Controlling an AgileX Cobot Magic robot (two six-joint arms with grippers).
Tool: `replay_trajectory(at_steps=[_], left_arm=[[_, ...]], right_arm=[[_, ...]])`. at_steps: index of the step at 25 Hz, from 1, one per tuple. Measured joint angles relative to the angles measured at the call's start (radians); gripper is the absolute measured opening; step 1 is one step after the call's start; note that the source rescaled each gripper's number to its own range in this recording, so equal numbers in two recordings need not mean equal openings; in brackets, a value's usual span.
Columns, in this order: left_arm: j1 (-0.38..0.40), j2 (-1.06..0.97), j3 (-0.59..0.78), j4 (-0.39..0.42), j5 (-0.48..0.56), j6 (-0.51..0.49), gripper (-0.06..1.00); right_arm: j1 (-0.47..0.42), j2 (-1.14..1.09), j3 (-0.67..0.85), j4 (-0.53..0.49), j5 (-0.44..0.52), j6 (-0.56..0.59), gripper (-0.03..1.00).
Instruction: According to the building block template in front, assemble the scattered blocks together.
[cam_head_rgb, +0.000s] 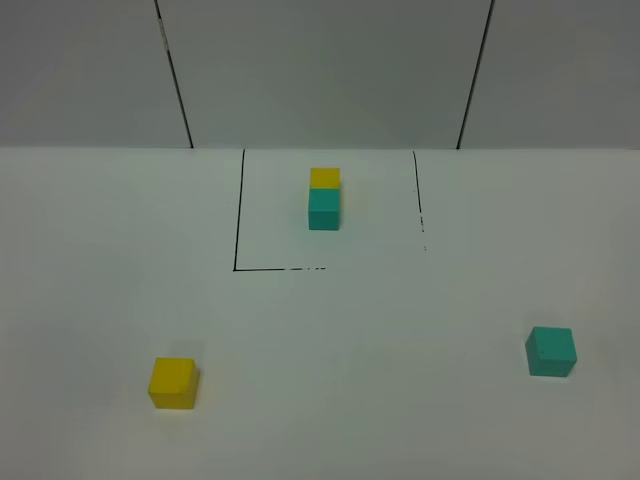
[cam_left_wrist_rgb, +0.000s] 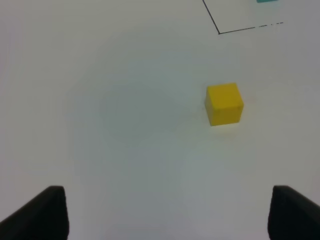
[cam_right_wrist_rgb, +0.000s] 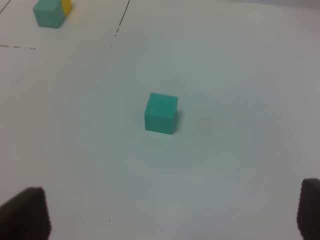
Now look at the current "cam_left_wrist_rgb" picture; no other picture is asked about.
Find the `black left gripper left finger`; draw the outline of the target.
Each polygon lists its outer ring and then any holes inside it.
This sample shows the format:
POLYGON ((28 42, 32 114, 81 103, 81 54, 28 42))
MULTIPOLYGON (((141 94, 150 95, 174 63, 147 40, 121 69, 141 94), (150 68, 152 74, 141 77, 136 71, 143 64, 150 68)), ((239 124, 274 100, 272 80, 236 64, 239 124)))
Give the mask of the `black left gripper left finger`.
POLYGON ((67 240, 70 222, 65 188, 52 185, 0 222, 2 240, 67 240))

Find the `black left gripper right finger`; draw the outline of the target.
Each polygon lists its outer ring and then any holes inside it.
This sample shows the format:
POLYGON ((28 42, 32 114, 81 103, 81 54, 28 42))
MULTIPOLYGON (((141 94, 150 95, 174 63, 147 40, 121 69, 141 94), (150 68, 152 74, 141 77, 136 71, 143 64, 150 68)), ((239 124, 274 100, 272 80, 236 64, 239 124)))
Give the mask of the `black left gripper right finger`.
POLYGON ((286 185, 275 185, 268 214, 271 240, 319 240, 320 206, 286 185))

